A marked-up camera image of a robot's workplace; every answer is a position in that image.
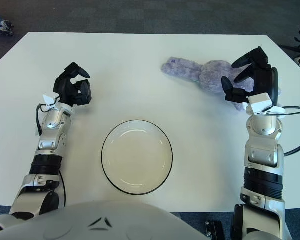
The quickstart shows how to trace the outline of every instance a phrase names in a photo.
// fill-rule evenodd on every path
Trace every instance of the shoe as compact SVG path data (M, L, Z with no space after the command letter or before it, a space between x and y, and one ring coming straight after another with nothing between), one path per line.
M14 35L14 32L13 32L13 29L14 29L14 26L12 25L12 23L8 20L4 20L0 23L1 27L0 27L0 33L2 35L5 35L5 36L13 36Z

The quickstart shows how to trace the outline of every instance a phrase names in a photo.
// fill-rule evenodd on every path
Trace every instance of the white table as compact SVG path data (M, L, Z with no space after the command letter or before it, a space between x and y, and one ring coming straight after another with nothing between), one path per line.
M300 106L300 68L267 36L28 33L0 60L0 205L13 203L29 173L42 94L52 92L74 61L91 76L92 101L75 108L62 161L69 205L128 200L170 212L233 211L244 181L248 115L224 95L207 94L160 68L171 56L232 63L258 46L278 69L280 104ZM142 196L114 188L101 166L108 133L136 119L158 125L174 156L167 181ZM300 145L300 115L282 122L280 143L287 152ZM300 208L300 153L285 159L283 197L287 208Z

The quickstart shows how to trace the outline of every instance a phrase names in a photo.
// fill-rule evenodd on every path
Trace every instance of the stuffed bunny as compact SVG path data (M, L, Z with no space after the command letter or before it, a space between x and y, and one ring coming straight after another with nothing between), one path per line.
M161 70L170 76L192 80L197 83L203 90L207 90L214 94L223 95L221 85L222 76L230 79L235 88L245 89L247 92L252 92L254 89L254 80L248 78L238 84L234 83L235 78L244 70L246 66L241 68L232 68L231 64L223 60L209 61L201 65L194 61L170 57ZM238 111L244 111L245 108L241 103L233 102Z

